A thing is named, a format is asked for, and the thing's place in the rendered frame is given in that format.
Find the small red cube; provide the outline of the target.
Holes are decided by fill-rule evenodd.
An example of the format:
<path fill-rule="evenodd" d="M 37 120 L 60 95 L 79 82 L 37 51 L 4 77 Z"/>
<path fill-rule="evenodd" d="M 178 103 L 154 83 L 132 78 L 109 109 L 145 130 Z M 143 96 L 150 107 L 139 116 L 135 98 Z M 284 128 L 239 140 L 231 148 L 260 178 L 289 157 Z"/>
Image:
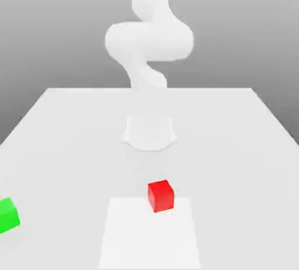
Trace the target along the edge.
<path fill-rule="evenodd" d="M 154 213 L 173 209 L 175 193 L 166 179 L 148 184 L 148 201 Z"/>

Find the small green cube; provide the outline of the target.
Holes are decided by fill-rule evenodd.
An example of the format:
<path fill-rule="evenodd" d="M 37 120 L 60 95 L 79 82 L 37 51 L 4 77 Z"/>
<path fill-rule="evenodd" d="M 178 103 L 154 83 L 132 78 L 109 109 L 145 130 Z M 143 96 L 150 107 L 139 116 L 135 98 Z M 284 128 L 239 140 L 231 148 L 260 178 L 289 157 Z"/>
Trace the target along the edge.
<path fill-rule="evenodd" d="M 0 200 L 0 234 L 14 229 L 20 225 L 18 210 L 11 199 L 7 197 Z"/>

